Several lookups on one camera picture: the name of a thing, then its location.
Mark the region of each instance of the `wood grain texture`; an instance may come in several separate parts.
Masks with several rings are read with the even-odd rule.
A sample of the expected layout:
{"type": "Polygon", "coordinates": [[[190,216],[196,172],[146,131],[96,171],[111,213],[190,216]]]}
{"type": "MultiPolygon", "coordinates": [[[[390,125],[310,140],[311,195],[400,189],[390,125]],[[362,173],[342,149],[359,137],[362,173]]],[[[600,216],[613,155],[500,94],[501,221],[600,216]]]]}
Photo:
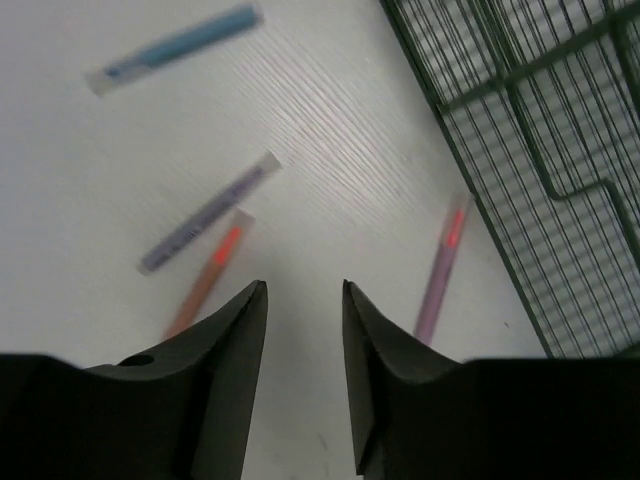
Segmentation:
{"type": "MultiPolygon", "coordinates": [[[[244,478],[354,478],[343,278],[406,330],[463,183],[381,7],[265,0],[259,30],[98,99],[84,72],[232,5],[0,5],[0,348],[81,365],[153,345],[226,228],[140,257],[264,151],[284,169],[203,309],[255,278],[269,321],[244,478]]],[[[472,214],[434,348],[542,355],[472,214]]]]}

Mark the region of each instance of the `wire rack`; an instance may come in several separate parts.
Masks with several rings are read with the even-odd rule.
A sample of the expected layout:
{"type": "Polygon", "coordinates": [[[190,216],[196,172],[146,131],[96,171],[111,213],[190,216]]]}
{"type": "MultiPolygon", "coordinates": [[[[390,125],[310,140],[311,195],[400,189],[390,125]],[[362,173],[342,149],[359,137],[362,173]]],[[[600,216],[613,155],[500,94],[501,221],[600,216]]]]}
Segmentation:
{"type": "Polygon", "coordinates": [[[640,342],[640,2],[382,0],[553,357],[640,342]]]}

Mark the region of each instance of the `pink marker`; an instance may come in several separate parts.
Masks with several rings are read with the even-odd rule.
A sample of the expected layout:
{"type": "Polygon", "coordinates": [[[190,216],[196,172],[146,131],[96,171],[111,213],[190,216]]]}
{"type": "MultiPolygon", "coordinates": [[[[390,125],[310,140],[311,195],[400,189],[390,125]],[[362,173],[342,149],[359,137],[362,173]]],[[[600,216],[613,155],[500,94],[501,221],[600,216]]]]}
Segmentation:
{"type": "Polygon", "coordinates": [[[427,284],[427,291],[422,300],[414,331],[414,336],[425,345],[431,344],[442,300],[449,284],[453,262],[460,244],[460,237],[472,204],[473,196],[470,194],[456,195],[451,203],[451,211],[444,224],[440,246],[431,268],[431,277],[427,284]]]}

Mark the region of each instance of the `orange marker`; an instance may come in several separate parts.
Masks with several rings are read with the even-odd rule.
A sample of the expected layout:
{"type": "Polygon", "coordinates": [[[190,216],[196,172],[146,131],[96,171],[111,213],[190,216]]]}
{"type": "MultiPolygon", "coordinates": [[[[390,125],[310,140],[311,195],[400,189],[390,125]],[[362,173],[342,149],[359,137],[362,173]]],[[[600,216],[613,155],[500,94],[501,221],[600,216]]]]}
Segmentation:
{"type": "Polygon", "coordinates": [[[233,253],[237,250],[242,238],[253,225],[253,217],[242,210],[238,210],[233,217],[231,227],[220,241],[220,244],[209,257],[206,265],[193,284],[191,292],[182,303],[175,320],[164,334],[164,339],[189,328],[205,302],[211,289],[218,281],[224,268],[229,263],[233,253]]]}

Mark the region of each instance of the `blue marker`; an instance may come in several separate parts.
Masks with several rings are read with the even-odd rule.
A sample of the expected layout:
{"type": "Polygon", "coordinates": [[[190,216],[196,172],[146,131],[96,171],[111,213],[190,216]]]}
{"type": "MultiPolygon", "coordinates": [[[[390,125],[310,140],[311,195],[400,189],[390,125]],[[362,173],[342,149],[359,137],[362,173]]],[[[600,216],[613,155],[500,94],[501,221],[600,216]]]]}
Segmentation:
{"type": "Polygon", "coordinates": [[[258,163],[142,257],[138,270],[148,274],[160,268],[280,167],[280,162],[272,153],[262,157],[258,163]]]}
{"type": "Polygon", "coordinates": [[[88,74],[89,88],[96,95],[102,95],[173,60],[254,27],[261,20],[253,5],[234,8],[88,74]]]}

